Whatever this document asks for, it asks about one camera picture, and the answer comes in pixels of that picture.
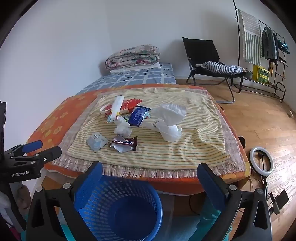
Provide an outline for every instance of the blue plastic basket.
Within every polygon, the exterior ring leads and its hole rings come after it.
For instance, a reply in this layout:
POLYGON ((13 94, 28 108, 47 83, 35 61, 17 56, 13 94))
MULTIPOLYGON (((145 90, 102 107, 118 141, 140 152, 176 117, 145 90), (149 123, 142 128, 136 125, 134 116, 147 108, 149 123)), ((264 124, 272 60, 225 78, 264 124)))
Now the blue plastic basket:
POLYGON ((79 213, 99 241, 151 241, 163 216, 149 183, 105 175, 79 213))

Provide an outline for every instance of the clothes rack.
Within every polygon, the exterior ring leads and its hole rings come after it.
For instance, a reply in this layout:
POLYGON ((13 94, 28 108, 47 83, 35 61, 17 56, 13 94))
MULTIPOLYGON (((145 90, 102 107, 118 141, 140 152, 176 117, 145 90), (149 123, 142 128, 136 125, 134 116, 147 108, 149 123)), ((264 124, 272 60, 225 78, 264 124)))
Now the clothes rack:
MULTIPOLYGON (((238 13, 237 11, 239 10, 236 5, 235 5, 235 1, 233 0, 233 4, 234 4, 234 8, 235 8, 235 13, 236 13, 236 20, 237 20, 237 29, 238 29, 238 37, 239 37, 239 54, 238 54, 238 61, 237 61, 237 65, 239 66, 239 62, 240 62, 240 28, 239 28, 239 18, 238 18, 238 13)), ((280 38, 282 38, 283 42, 285 43, 285 38, 283 36, 281 36, 280 34, 278 34, 275 30, 273 30, 271 27, 269 27, 266 23, 262 22, 261 20, 258 19, 258 21, 260 23, 262 23, 263 25, 265 25, 266 27, 270 28, 275 34, 276 36, 279 36, 280 38)), ((286 53, 283 52, 284 54, 284 61, 286 61, 286 53)), ((276 65, 276 70, 273 71, 274 73, 274 82, 272 83, 271 81, 268 82, 268 85, 265 85, 263 83, 260 83, 260 82, 257 82, 257 81, 254 81, 254 80, 250 80, 250 79, 247 79, 246 77, 242 78, 241 81, 240 81, 240 84, 234 84, 233 83, 233 80, 231 80, 231 83, 230 85, 234 85, 239 91, 239 93, 241 93, 242 90, 245 90, 245 91, 249 91, 249 92, 254 92, 254 93, 258 93, 258 94, 262 94, 262 95, 266 95, 266 96, 271 96, 271 97, 274 97, 274 98, 278 98, 280 99, 280 102, 282 103, 284 101, 284 98, 285 98, 285 94, 286 94, 286 87, 285 85, 283 84, 283 80, 286 79, 285 78, 285 64, 284 64, 284 68, 283 68, 283 74, 279 74, 277 72, 278 70, 278 66, 276 65), (276 83, 276 77, 277 76, 280 76, 282 77, 281 79, 281 82, 277 82, 276 83), (266 87, 269 87, 270 90, 273 89, 272 92, 270 91, 267 91, 267 90, 263 90, 263 89, 260 89, 259 87, 256 88, 256 87, 250 87, 250 86, 246 86, 246 85, 243 85, 243 80, 248 80, 248 81, 252 81, 252 82, 255 82, 257 84, 259 84, 259 86, 263 85, 263 86, 266 86, 266 87), (276 92, 279 91, 279 92, 282 92, 282 97, 280 97, 276 92)))

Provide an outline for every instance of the orange floral bedspread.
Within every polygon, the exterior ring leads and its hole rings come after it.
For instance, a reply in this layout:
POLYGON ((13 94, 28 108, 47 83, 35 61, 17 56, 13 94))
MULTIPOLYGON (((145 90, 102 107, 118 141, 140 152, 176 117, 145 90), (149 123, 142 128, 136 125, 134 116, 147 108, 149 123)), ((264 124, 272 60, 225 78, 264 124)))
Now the orange floral bedspread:
MULTIPOLYGON (((31 152, 29 155, 34 155, 41 150, 57 146, 61 143, 64 135, 72 126, 77 118, 82 114, 86 107, 88 107, 97 97, 99 93, 105 93, 114 90, 123 90, 131 88, 151 88, 151 87, 174 87, 174 88, 194 88, 194 89, 204 89, 199 86, 189 86, 189 85, 175 85, 175 84, 146 84, 146 85, 129 85, 121 86, 117 88, 108 88, 97 91, 90 91, 81 95, 76 95, 69 97, 63 103, 61 103, 34 131, 27 143, 41 140, 43 142, 43 147, 35 152, 31 152)), ((221 111, 220 107, 217 105, 222 116, 229 125, 233 135, 236 139, 237 135, 233 127, 231 126, 229 120, 225 114, 221 111)), ((227 175, 222 175, 221 177, 226 183, 238 182, 239 187, 242 187, 251 175, 250 165, 245 154, 244 149, 242 148, 240 142, 239 148, 244 158, 246 164, 245 172, 230 173, 227 175)), ((68 170, 56 165, 47 163, 45 168, 48 170, 58 171, 66 176, 77 177, 81 173, 68 170)), ((195 194, 202 192, 203 189, 197 178, 139 178, 140 180, 149 181, 157 190, 175 193, 175 194, 195 194)))

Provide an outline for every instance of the yellow box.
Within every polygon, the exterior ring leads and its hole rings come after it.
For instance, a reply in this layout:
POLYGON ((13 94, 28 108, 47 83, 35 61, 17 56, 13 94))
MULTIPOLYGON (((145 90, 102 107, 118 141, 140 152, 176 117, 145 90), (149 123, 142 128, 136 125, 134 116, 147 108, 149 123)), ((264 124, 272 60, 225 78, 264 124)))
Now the yellow box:
POLYGON ((268 79, 269 79, 269 71, 263 68, 262 66, 253 65, 253 77, 252 79, 254 81, 260 82, 262 84, 268 85, 268 79))

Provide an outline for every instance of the garment rack pole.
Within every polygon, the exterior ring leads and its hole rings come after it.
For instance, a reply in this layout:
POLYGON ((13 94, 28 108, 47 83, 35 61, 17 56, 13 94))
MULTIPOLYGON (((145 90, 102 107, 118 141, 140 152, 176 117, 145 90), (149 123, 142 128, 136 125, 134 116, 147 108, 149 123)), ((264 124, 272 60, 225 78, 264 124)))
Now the garment rack pole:
MULTIPOLYGON (((238 42, 239 42, 239 49, 238 49, 238 50, 239 50, 239 53, 238 53, 238 61, 237 61, 237 65, 239 66, 239 62, 240 62, 240 28, 239 28, 239 16, 238 16, 238 13, 237 13, 237 11, 238 11, 239 9, 238 9, 238 8, 236 7, 236 5, 235 5, 235 0, 232 0, 232 1, 233 1, 233 5, 234 5, 234 9, 235 9, 235 13, 236 13, 236 18, 235 18, 235 19, 236 19, 236 21, 237 21, 237 30, 238 30, 238 38, 239 38, 239 39, 238 39, 238 42)), ((266 27, 270 28, 270 29, 271 29, 271 30, 272 30, 277 36, 281 37, 281 38, 283 39, 284 43, 285 43, 285 38, 284 38, 283 36, 281 36, 281 35, 278 34, 276 31, 274 31, 274 30, 273 30, 271 27, 269 27, 266 23, 262 22, 262 21, 259 20, 259 19, 258 19, 258 21, 261 22, 262 24, 264 24, 266 27)), ((285 72, 285 65, 284 65, 283 75, 280 75, 280 74, 277 73, 277 66, 276 66, 276 72, 275 72, 275 76, 274 76, 274 83, 273 83, 273 84, 270 83, 270 85, 266 85, 267 87, 270 87, 270 88, 273 88, 273 89, 274 89, 274 92, 273 92, 273 93, 272 93, 272 92, 269 92, 269 91, 262 90, 262 89, 257 89, 257 88, 255 88, 255 87, 249 87, 249 86, 245 86, 245 85, 243 85, 243 79, 245 79, 245 80, 249 80, 249 81, 253 81, 253 82, 256 82, 256 81, 254 81, 254 80, 250 80, 250 79, 247 79, 247 78, 244 78, 244 77, 241 79, 241 82, 240 82, 239 87, 237 87, 236 84, 233 84, 232 81, 231 81, 231 83, 230 83, 230 86, 234 85, 236 88, 238 88, 239 93, 241 92, 242 87, 248 87, 248 88, 250 88, 250 89, 261 90, 261 91, 267 92, 267 93, 269 93, 269 94, 273 94, 273 96, 274 96, 275 98, 278 97, 278 98, 280 99, 281 103, 282 103, 282 102, 284 101, 284 97, 285 97, 285 94, 286 94, 286 87, 283 85, 284 72, 285 72), (282 81, 276 83, 276 85, 275 85, 276 75, 280 75, 280 76, 282 77, 282 81), (278 87, 278 84, 282 85, 282 86, 284 87, 284 90, 282 90, 281 88, 279 88, 279 87, 278 87), (277 90, 283 92, 283 97, 282 97, 282 98, 280 98, 280 97, 276 94, 276 91, 277 91, 277 90)), ((248 89, 244 89, 244 90, 249 91, 249 92, 259 93, 259 92, 257 92, 257 91, 252 91, 252 90, 248 90, 248 89)))

